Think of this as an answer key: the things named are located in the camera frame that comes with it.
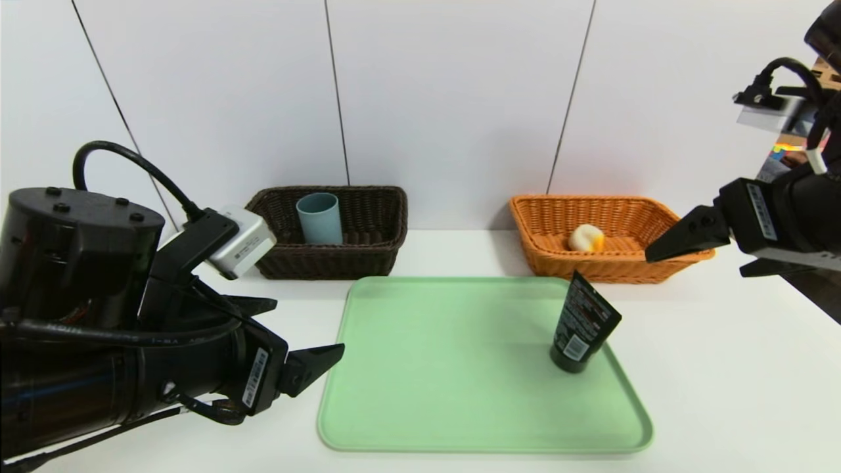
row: green tray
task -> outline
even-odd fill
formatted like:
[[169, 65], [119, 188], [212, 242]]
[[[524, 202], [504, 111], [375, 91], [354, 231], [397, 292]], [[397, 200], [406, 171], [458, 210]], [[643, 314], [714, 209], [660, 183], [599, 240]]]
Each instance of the green tray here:
[[569, 283], [365, 278], [347, 296], [344, 359], [318, 417], [333, 449], [600, 453], [648, 447], [653, 426], [605, 345], [584, 373], [549, 358]]

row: sticker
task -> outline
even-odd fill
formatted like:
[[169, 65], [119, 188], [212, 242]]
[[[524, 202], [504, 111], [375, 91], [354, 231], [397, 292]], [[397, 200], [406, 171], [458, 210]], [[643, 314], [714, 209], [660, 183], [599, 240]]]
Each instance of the sticker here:
[[258, 348], [257, 356], [254, 357], [254, 363], [251, 365], [251, 374], [248, 375], [246, 392], [242, 394], [242, 401], [245, 402], [246, 406], [251, 407], [254, 404], [254, 398], [257, 397], [257, 388], [260, 387], [260, 379], [267, 361], [268, 353], [266, 350]]
[[246, 245], [244, 247], [242, 247], [240, 249], [240, 251], [236, 252], [236, 254], [234, 255], [234, 258], [235, 259], [240, 259], [240, 258], [243, 258], [245, 256], [248, 256], [248, 253], [250, 253], [251, 250], [256, 248], [257, 243], [259, 243], [259, 242], [260, 242], [260, 237], [259, 236], [254, 236], [250, 240], [246, 241]]
[[777, 241], [777, 230], [774, 228], [774, 222], [771, 221], [771, 214], [768, 212], [768, 206], [765, 205], [765, 197], [762, 195], [762, 189], [756, 184], [745, 184], [748, 188], [748, 195], [750, 201], [754, 204], [754, 213], [756, 220], [759, 221], [759, 228], [762, 230], [762, 236], [766, 240], [772, 242]]
[[584, 343], [578, 335], [573, 333], [573, 337], [569, 339], [569, 343], [567, 343], [566, 348], [563, 349], [563, 354], [575, 361], [581, 361], [584, 357], [584, 353], [587, 353], [587, 348], [589, 347], [590, 345]]

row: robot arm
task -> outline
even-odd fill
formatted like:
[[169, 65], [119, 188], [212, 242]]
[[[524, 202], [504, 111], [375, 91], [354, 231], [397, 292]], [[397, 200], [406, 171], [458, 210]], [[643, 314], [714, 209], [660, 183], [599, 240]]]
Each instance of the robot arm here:
[[[806, 42], [841, 71], [841, 1], [824, 10]], [[695, 207], [646, 248], [649, 262], [727, 245], [732, 237], [742, 252], [757, 257], [741, 268], [744, 277], [814, 268], [841, 271], [841, 93], [816, 91], [808, 68], [792, 63], [796, 61], [773, 61], [735, 100], [758, 109], [781, 109], [782, 99], [770, 91], [770, 73], [777, 66], [805, 70], [810, 76], [804, 78], [805, 95], [819, 102], [807, 141], [809, 163], [772, 183], [740, 178], [724, 186], [712, 206]], [[831, 135], [821, 156], [817, 147], [827, 130]]]
[[[185, 231], [156, 251], [163, 217], [84, 190], [84, 159], [95, 149], [153, 173], [184, 204]], [[276, 301], [219, 295], [192, 274], [209, 260], [234, 278], [246, 269], [241, 261], [265, 254], [273, 236], [259, 216], [200, 210], [114, 143], [85, 145], [74, 180], [78, 189], [9, 196], [0, 235], [3, 471], [33, 470], [180, 412], [237, 425], [283, 393], [297, 396], [339, 361], [343, 345], [290, 352], [252, 319]], [[224, 258], [231, 252], [239, 258]], [[225, 399], [196, 399], [210, 392]], [[112, 429], [6, 464], [104, 428]]]

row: white wall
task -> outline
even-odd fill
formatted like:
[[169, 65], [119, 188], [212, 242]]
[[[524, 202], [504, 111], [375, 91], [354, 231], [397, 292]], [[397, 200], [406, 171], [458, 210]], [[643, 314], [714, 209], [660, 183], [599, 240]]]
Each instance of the white wall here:
[[199, 205], [347, 184], [322, 0], [77, 6], [141, 152]]
[[[772, 59], [806, 64], [828, 0], [597, 0], [553, 194], [642, 194], [684, 214], [754, 177], [776, 136], [731, 96]], [[780, 72], [775, 85], [800, 85]]]
[[[0, 187], [73, 187], [71, 163], [92, 140], [131, 147], [69, 1], [0, 2]], [[122, 157], [88, 159], [92, 191], [122, 196], [166, 215], [146, 173]]]
[[351, 183], [410, 226], [507, 227], [544, 193], [592, 0], [328, 0]]

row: black cable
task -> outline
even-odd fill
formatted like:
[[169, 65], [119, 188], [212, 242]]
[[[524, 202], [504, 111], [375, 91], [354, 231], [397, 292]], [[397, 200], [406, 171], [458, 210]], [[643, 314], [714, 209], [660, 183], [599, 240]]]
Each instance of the black cable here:
[[204, 216], [204, 212], [163, 171], [151, 162], [146, 161], [143, 156], [111, 141], [91, 141], [79, 148], [79, 151], [76, 151], [76, 156], [73, 158], [73, 185], [76, 186], [76, 189], [87, 190], [87, 184], [85, 183], [85, 161], [88, 155], [97, 150], [111, 151], [112, 153], [119, 154], [137, 166], [142, 167], [144, 171], [161, 183], [175, 197], [187, 214], [188, 220], [191, 222]]
[[819, 115], [817, 120], [815, 120], [815, 123], [812, 125], [812, 129], [809, 130], [809, 135], [806, 138], [807, 150], [815, 150], [820, 147], [821, 140], [823, 140], [823, 135], [827, 132], [828, 127], [829, 119]]
[[817, 77], [812, 74], [812, 69], [806, 67], [802, 62], [790, 57], [778, 57], [777, 59], [769, 62], [768, 66], [766, 66], [765, 69], [763, 69], [756, 77], [756, 81], [754, 81], [754, 83], [762, 82], [770, 85], [774, 78], [774, 71], [780, 67], [784, 67], [800, 77], [815, 105], [820, 108], [827, 104], [827, 99], [823, 95], [823, 86], [821, 86]]
[[215, 327], [190, 332], [132, 332], [125, 330], [100, 330], [60, 323], [25, 319], [18, 322], [0, 322], [0, 333], [13, 337], [73, 341], [119, 345], [121, 347], [182, 347], [205, 343], [224, 337], [240, 327], [240, 321], [231, 319]]
[[90, 438], [85, 438], [84, 440], [80, 440], [79, 442], [76, 442], [74, 444], [67, 445], [66, 447], [62, 447], [60, 449], [56, 449], [44, 454], [37, 454], [29, 458], [24, 458], [9, 465], [4, 465], [3, 471], [5, 473], [8, 469], [9, 473], [27, 473], [42, 466], [44, 463], [50, 460], [54, 460], [62, 455], [71, 454], [78, 450], [85, 449], [86, 447], [98, 444], [103, 440], [108, 440], [109, 438], [112, 438], [116, 435], [120, 435], [121, 433], [126, 433], [133, 428], [142, 427], [148, 423], [160, 421], [167, 417], [173, 417], [180, 414], [181, 412], [181, 407], [174, 407], [172, 409], [166, 409], [165, 411], [156, 412], [150, 416], [142, 418], [139, 421], [120, 425], [119, 427], [112, 428], [107, 432], [100, 433], [99, 435], [94, 435]]
[[220, 308], [226, 315], [231, 316], [242, 323], [253, 324], [250, 317], [242, 315], [240, 308], [237, 307], [236, 304], [227, 300], [223, 295], [217, 293], [213, 290], [213, 288], [206, 285], [203, 280], [196, 279], [193, 281], [193, 287], [196, 289], [196, 292], [207, 299], [211, 304], [218, 306], [218, 308]]

